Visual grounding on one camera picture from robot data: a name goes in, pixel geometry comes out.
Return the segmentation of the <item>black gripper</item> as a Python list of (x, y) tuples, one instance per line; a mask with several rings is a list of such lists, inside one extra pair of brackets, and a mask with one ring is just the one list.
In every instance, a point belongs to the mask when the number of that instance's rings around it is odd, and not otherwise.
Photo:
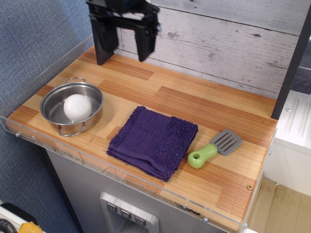
[[(157, 13), (160, 9), (145, 0), (87, 0), (91, 23), (100, 45), (106, 53), (112, 53), (119, 45), (117, 27), (135, 29), (138, 59), (144, 61), (154, 52), (157, 29)], [(143, 14), (132, 19), (124, 14)]]

